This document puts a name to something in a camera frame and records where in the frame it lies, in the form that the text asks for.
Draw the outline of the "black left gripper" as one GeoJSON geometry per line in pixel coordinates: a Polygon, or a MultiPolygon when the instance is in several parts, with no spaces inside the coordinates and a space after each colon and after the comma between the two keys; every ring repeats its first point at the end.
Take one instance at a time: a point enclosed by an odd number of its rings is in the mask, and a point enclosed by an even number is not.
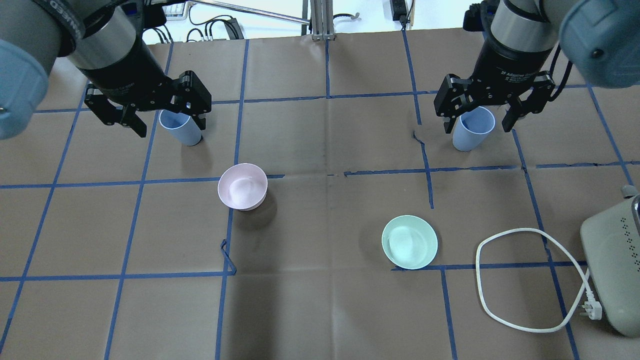
{"type": "Polygon", "coordinates": [[[207,128],[212,97],[199,76],[192,70],[176,79],[166,76],[140,39],[115,64],[83,74],[89,80],[84,104],[106,126],[121,125],[146,138],[147,125],[137,112],[169,110],[190,116],[201,132],[207,128]]]}

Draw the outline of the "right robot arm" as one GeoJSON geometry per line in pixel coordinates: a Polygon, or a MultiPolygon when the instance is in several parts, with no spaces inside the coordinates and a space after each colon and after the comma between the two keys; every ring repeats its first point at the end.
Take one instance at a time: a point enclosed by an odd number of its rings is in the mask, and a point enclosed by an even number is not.
{"type": "Polygon", "coordinates": [[[462,27],[483,32],[471,76],[448,74],[434,111],[451,133],[457,120],[484,106],[508,105],[502,129],[510,132],[538,114],[566,86],[543,66],[562,51],[566,71],[577,69],[595,87],[621,89],[639,82],[640,5],[637,0],[483,0],[466,10],[462,27]]]}

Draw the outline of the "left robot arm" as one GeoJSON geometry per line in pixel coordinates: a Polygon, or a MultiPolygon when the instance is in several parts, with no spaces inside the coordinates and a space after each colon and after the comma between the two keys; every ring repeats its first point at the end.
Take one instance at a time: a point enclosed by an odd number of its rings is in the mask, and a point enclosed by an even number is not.
{"type": "Polygon", "coordinates": [[[56,59],[66,58],[89,84],[84,104],[106,126],[139,137],[138,112],[185,114],[201,131],[211,94],[194,71],[167,76],[142,39],[166,23],[173,0],[3,0],[1,2],[1,138],[28,126],[48,91],[56,59]]]}

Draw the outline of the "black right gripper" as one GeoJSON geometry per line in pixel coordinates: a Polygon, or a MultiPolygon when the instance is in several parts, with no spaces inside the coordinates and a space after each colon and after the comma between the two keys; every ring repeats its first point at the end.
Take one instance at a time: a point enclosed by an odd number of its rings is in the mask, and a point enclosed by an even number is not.
{"type": "Polygon", "coordinates": [[[539,114],[551,98],[554,82],[542,68],[552,50],[524,52],[486,38],[471,75],[448,73],[434,100],[434,111],[443,117],[446,134],[454,130],[457,117],[480,106],[508,104],[502,119],[509,133],[527,114],[539,114]]]}

